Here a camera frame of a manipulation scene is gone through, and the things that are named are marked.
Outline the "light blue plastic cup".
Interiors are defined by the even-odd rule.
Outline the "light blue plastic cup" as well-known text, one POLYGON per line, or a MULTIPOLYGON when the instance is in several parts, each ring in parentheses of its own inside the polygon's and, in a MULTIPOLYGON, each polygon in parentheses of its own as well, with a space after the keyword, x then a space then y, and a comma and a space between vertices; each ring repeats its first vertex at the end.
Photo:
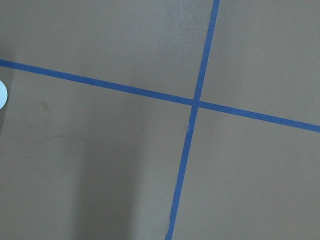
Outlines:
POLYGON ((8 90, 6 85, 0 81, 0 109, 2 109, 8 100, 8 90))

